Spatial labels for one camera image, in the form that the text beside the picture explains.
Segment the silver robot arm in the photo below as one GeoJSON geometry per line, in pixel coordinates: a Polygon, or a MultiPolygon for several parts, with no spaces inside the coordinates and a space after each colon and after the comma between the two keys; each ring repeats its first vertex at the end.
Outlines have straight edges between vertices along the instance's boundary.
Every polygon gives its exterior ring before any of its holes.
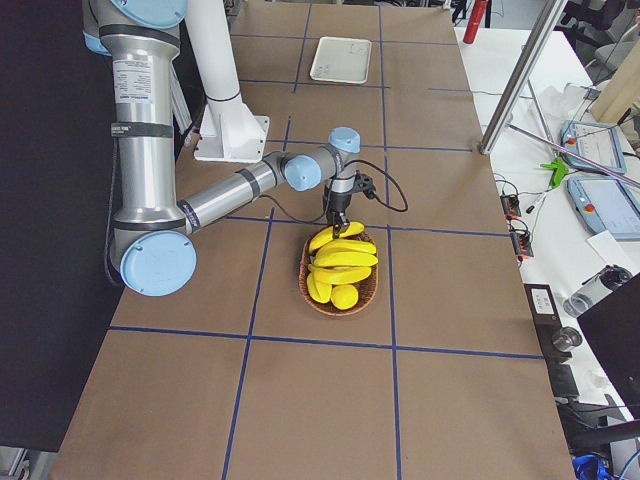
{"type": "Polygon", "coordinates": [[[323,215],[332,236],[348,227],[360,136],[348,127],[307,154],[266,153],[269,126],[244,103],[225,8],[220,1],[86,1],[86,46],[112,61],[122,207],[107,253],[124,283],[146,296],[182,288],[197,262],[190,235],[285,183],[325,188],[323,215]],[[175,188],[173,120],[185,107],[173,69],[187,33],[205,95],[201,130],[207,161],[238,162],[230,177],[184,200],[175,188]]]}

